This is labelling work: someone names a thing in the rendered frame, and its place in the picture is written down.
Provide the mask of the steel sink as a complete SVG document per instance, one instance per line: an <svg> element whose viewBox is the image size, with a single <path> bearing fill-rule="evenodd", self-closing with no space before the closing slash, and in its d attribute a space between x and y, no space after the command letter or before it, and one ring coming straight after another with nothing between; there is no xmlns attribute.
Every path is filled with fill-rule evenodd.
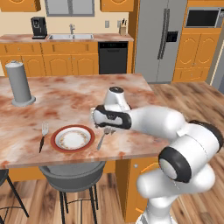
<svg viewBox="0 0 224 224"><path fill-rule="evenodd" d="M51 34L48 39L50 40L94 39L94 35L91 33Z"/></svg>

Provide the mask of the orange island cupboard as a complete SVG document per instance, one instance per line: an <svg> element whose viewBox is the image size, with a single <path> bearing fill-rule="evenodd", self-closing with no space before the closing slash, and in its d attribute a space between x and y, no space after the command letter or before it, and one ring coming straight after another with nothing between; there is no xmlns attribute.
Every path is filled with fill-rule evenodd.
<svg viewBox="0 0 224 224"><path fill-rule="evenodd" d="M137 177L158 167L156 158L137 158L109 161L97 184L99 210L98 224L135 224L146 206L146 199L137 192ZM12 213L7 219L10 224L61 224L60 196L36 167L10 170L28 212L29 218ZM69 205L66 224L94 224L91 203L80 201L88 191L70 193L73 201Z"/></svg>

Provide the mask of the steel microwave oven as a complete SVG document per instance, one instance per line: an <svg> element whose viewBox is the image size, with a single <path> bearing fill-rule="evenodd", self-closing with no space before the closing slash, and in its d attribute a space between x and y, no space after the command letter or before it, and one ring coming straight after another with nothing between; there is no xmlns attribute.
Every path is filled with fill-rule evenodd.
<svg viewBox="0 0 224 224"><path fill-rule="evenodd" d="M221 28L224 8L189 7L185 20L186 28Z"/></svg>

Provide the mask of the orange wall cupboard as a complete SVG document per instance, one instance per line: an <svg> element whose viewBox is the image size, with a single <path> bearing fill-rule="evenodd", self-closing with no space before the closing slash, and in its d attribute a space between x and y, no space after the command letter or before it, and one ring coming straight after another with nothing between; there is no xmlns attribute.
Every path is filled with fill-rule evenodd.
<svg viewBox="0 0 224 224"><path fill-rule="evenodd" d="M0 0L3 12L34 12L40 11L40 0Z"/></svg>
<svg viewBox="0 0 224 224"><path fill-rule="evenodd" d="M134 10L134 0L101 0L103 12L130 12Z"/></svg>

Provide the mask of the black coffee machine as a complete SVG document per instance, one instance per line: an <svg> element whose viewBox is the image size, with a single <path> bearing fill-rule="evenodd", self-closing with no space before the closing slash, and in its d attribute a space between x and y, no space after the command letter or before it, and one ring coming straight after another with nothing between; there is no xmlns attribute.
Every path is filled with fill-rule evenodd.
<svg viewBox="0 0 224 224"><path fill-rule="evenodd" d="M45 39L47 36L46 19L44 17L32 17L31 27L33 39Z"/></svg>

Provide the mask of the tall orange cupboard unit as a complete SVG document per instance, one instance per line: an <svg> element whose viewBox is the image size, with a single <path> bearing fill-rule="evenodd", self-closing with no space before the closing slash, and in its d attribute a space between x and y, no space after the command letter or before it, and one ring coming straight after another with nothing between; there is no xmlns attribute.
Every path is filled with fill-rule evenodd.
<svg viewBox="0 0 224 224"><path fill-rule="evenodd" d="M205 81L221 35L218 28L187 27L188 11L198 8L224 10L224 0L188 0L173 74L173 82Z"/></svg>

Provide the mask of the grey paper towel holder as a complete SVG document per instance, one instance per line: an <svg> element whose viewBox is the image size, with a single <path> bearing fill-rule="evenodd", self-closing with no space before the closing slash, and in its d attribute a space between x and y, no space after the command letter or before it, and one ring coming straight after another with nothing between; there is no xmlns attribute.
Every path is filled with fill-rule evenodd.
<svg viewBox="0 0 224 224"><path fill-rule="evenodd" d="M12 60L10 63L6 64L5 67L14 96L11 103L16 107L26 107L33 104L36 98L31 94L24 64Z"/></svg>

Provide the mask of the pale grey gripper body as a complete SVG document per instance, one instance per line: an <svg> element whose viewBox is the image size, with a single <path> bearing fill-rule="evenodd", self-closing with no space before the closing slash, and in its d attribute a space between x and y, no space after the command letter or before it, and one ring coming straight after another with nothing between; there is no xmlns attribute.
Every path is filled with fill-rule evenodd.
<svg viewBox="0 0 224 224"><path fill-rule="evenodd" d="M96 126L95 119L94 119L94 112L95 108L90 109L90 120L93 122L94 126Z"/></svg>

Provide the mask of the grey framed window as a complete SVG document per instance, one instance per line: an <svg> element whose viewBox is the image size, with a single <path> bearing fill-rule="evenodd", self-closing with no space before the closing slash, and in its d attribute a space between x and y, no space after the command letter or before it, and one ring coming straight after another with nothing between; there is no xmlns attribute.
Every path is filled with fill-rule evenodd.
<svg viewBox="0 0 224 224"><path fill-rule="evenodd" d="M95 0L45 0L48 17L93 17Z"/></svg>

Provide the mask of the grey steel fridge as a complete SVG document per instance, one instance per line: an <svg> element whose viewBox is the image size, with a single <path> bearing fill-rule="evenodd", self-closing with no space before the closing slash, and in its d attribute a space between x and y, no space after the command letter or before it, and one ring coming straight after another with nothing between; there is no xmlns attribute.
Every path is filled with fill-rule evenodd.
<svg viewBox="0 0 224 224"><path fill-rule="evenodd" d="M135 72L149 83L172 81L187 0L140 0Z"/></svg>

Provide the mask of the orange base cupboard run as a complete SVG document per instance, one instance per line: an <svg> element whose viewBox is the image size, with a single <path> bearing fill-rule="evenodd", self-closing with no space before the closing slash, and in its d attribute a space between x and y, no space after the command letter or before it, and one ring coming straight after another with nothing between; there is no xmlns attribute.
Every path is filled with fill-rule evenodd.
<svg viewBox="0 0 224 224"><path fill-rule="evenodd" d="M27 77L99 73L97 42L1 43L0 60L22 62Z"/></svg>

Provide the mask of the wooden knife block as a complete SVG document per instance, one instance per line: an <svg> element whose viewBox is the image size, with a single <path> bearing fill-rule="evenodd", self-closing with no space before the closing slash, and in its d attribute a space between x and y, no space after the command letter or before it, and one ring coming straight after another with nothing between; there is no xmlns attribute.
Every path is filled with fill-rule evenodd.
<svg viewBox="0 0 224 224"><path fill-rule="evenodd" d="M125 36L127 34L127 20L124 18L119 26L119 34Z"/></svg>

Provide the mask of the black dishwasher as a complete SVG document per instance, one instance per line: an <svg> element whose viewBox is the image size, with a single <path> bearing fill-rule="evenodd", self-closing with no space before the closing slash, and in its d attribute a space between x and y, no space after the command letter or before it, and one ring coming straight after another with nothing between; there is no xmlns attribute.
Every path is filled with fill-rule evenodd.
<svg viewBox="0 0 224 224"><path fill-rule="evenodd" d="M128 43L99 42L99 74L126 74Z"/></svg>

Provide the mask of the white plate with red rim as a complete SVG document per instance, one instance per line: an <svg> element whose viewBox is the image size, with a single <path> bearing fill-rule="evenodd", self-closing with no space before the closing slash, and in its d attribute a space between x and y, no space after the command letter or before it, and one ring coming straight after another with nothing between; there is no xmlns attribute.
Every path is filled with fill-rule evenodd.
<svg viewBox="0 0 224 224"><path fill-rule="evenodd" d="M56 130L51 137L51 146L59 152L84 151L95 141L95 133L85 125L72 124Z"/></svg>

